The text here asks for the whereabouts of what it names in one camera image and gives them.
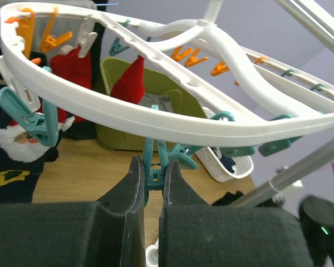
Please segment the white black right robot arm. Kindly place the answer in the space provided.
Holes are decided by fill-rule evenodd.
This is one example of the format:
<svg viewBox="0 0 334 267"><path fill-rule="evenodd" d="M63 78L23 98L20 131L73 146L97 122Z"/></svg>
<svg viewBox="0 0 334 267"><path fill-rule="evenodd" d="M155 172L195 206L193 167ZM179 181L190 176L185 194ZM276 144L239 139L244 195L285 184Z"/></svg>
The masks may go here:
<svg viewBox="0 0 334 267"><path fill-rule="evenodd" d="M334 266L334 203L307 195L298 217L283 210L284 198L273 196L257 206L264 213L239 212L222 223L212 244L221 266Z"/></svg>

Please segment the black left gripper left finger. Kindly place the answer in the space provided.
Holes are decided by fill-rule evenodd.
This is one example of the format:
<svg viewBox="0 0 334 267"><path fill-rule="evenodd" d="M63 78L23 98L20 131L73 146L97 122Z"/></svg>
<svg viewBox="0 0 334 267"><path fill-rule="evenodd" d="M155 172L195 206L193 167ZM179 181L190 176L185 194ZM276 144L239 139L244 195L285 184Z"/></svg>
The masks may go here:
<svg viewBox="0 0 334 267"><path fill-rule="evenodd" d="M0 266L144 266L144 168L92 202L0 204Z"/></svg>

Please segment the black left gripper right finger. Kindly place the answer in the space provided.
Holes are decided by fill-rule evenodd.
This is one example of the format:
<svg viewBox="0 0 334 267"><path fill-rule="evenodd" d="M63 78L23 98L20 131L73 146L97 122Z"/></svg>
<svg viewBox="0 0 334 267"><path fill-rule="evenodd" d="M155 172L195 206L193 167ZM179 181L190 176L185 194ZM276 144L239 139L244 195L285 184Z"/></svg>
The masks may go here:
<svg viewBox="0 0 334 267"><path fill-rule="evenodd" d="M160 266L312 266L298 220L276 207L211 206L166 170L159 219Z"/></svg>

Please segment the navy santa christmas sock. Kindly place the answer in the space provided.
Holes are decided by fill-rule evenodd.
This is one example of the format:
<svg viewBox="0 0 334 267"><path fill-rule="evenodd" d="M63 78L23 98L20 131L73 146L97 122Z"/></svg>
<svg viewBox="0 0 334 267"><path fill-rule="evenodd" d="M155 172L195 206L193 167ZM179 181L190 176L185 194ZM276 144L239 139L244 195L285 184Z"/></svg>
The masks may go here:
<svg viewBox="0 0 334 267"><path fill-rule="evenodd" d="M39 143L6 114L0 115L0 203L31 202L47 162L58 158L58 145Z"/></svg>

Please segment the navy yellow patterned sock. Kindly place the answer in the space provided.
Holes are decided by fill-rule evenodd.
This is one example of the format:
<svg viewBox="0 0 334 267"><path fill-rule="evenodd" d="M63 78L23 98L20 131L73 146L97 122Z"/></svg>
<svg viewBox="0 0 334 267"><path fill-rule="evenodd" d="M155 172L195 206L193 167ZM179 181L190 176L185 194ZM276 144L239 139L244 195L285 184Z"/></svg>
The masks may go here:
<svg viewBox="0 0 334 267"><path fill-rule="evenodd" d="M230 157L225 157L219 147L212 147L211 149L224 168L233 174L235 172L233 169L233 166L236 165L235 161Z"/></svg>

